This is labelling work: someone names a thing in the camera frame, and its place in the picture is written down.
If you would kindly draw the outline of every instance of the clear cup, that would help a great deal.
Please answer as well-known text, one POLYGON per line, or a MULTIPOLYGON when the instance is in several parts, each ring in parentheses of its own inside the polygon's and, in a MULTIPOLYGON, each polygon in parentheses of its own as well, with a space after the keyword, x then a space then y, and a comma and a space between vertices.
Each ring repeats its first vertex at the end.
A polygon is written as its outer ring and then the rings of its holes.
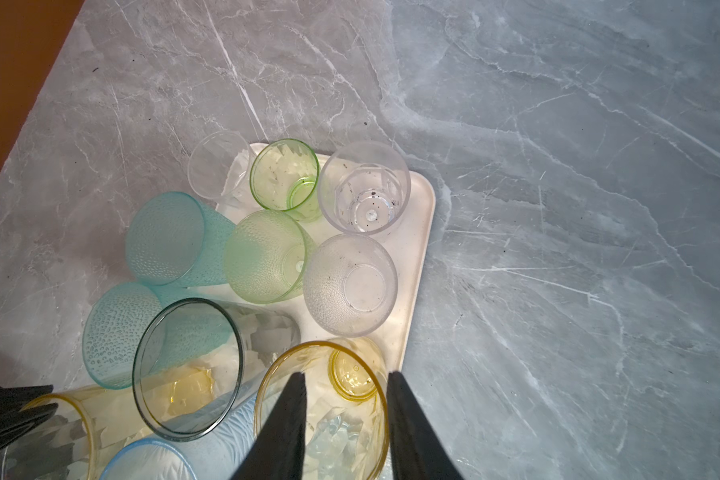
POLYGON ((139 340, 152 319, 177 300, 194 296, 172 286, 121 283, 110 288, 91 309, 83 330, 83 363, 88 375, 105 389, 125 389, 139 340))
POLYGON ((192 151, 187 177, 202 198, 230 206, 242 206, 248 194, 248 172, 256 157, 248 142, 236 131, 217 131, 192 151))
POLYGON ((87 386, 24 408, 51 403, 58 405, 53 417, 0 450, 0 480, 96 480, 122 447, 152 434, 130 390, 87 386))
POLYGON ((235 225, 191 196, 166 192, 146 202, 125 237, 130 272, 149 285, 225 283, 219 260, 235 225))
POLYGON ((163 438, 202 437, 299 340, 296 322, 278 312, 201 298, 175 302, 155 317, 136 350, 136 408, 163 438))
POLYGON ((251 165, 251 194, 268 210, 285 212, 301 222, 316 220, 319 171, 317 155, 307 144, 292 138, 274 141, 251 165))
POLYGON ((258 435, 288 378, 307 388, 302 478, 376 478, 387 456, 387 370, 369 339, 306 342, 285 352, 264 377, 253 415, 258 435))
POLYGON ((251 303, 272 303, 302 294, 305 262, 317 247, 293 218, 259 210, 240 221, 224 252, 232 290, 251 303))
POLYGON ((251 398, 192 442, 149 436, 120 450, 100 480, 229 480, 253 446, 251 398))
POLYGON ((392 147, 359 141, 336 150, 318 180, 318 202, 328 222, 347 234, 384 238, 411 197, 411 174, 392 147))
POLYGON ((364 336, 392 312, 398 273, 384 247, 367 236, 342 234, 317 248, 304 272, 304 301, 326 331, 364 336))

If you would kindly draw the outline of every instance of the white tray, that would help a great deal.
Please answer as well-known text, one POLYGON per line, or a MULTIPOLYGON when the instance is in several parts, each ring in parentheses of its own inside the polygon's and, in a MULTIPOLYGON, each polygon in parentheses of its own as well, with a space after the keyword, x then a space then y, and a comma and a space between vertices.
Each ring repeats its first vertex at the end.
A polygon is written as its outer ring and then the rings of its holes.
MULTIPOLYGON (((258 154, 266 144, 251 144, 253 151, 258 154)), ((328 157, 318 154, 320 165, 323 166, 328 157)), ((229 206, 219 204, 216 210, 229 218, 235 224, 248 214, 260 210, 261 207, 248 196, 242 199, 242 206, 229 206)), ((384 354, 384 360, 389 371, 400 370, 405 356, 405 346, 408 344, 408 333, 411 331, 413 308, 416 304, 418 284, 422 278, 424 254, 429 241, 429 229, 434 216, 434 190, 429 180, 411 172, 411 198, 408 206, 400 218, 393 232, 384 239, 382 245, 389 252, 398 271, 398 299, 394 304, 389 318, 374 332, 368 335, 384 354)), ((341 232, 330 225, 324 217, 309 223, 300 223, 318 244, 341 232)), ((243 302, 229 285, 207 286, 198 289, 235 302, 243 302)), ((304 296, 298 296, 284 302, 273 303, 271 308, 291 315, 301 330, 302 341, 327 340, 335 335, 323 330, 309 314, 304 303, 304 296)))

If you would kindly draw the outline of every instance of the clear textured cup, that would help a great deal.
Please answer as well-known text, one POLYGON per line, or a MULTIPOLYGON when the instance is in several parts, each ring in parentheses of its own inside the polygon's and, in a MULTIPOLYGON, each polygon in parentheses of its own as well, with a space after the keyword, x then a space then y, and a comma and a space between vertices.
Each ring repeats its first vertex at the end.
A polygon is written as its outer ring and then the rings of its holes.
POLYGON ((317 190, 320 210, 331 225, 347 234, 384 238, 408 205, 411 173, 392 147, 359 141, 331 155, 317 190))
POLYGON ((251 194, 268 210, 285 212, 301 222, 316 220, 319 171, 317 155, 307 144, 292 138, 274 141, 251 165, 251 194))
POLYGON ((296 322, 278 312, 201 298, 175 302, 155 317, 136 350, 136 408, 163 438, 202 437, 299 340, 296 322))
POLYGON ((307 388, 304 479, 376 478, 387 456, 387 370, 369 339, 306 342, 264 377, 253 414, 258 435, 294 372, 307 388))
POLYGON ((208 435, 192 442, 150 436, 112 458, 100 480, 228 480, 253 445, 251 398, 208 435))
POLYGON ((109 289, 91 309, 83 330, 83 363, 88 375, 105 389, 125 389, 139 340, 155 315, 177 300, 194 296, 172 286, 121 283, 109 289))
POLYGON ((389 316, 398 273, 384 247, 367 236, 336 235, 315 250, 304 272, 304 301, 326 331, 364 336, 389 316))
POLYGON ((301 295, 303 267, 316 247, 290 216, 259 210, 242 219, 227 241, 227 282, 251 303, 279 302, 301 295))
POLYGON ((236 131, 217 131, 192 151, 187 177, 192 190, 218 204, 240 206, 248 191, 248 172, 256 157, 236 131))
POLYGON ((125 260, 139 282, 204 286, 225 283, 220 259, 235 225, 181 192, 146 202, 125 237, 125 260))
POLYGON ((50 393, 24 408, 56 403, 56 414, 0 451, 0 480, 96 480, 118 451, 152 433, 130 390, 87 386, 50 393))

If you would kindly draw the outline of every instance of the light green textured cup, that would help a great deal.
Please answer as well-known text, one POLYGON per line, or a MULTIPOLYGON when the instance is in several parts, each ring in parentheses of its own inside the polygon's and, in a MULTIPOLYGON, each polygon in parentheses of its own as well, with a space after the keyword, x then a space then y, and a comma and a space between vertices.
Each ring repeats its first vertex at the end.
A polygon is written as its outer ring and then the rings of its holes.
POLYGON ((272 142, 251 166, 251 194, 268 210, 284 212, 301 222, 319 218, 316 185, 317 155, 304 142, 286 138, 272 142))
POLYGON ((242 219, 224 252, 232 290, 251 303, 273 303, 302 294, 304 265, 315 241, 290 216, 260 210, 242 219))

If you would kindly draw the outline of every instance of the marble countertop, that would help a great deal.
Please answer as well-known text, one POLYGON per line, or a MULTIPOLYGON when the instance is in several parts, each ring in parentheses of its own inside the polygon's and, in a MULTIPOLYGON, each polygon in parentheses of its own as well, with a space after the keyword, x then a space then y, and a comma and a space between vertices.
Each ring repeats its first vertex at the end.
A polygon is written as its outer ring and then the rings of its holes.
POLYGON ((466 478, 720 479, 720 0, 89 0, 0 174, 2 386, 91 382, 220 129, 432 182, 403 372, 466 478))

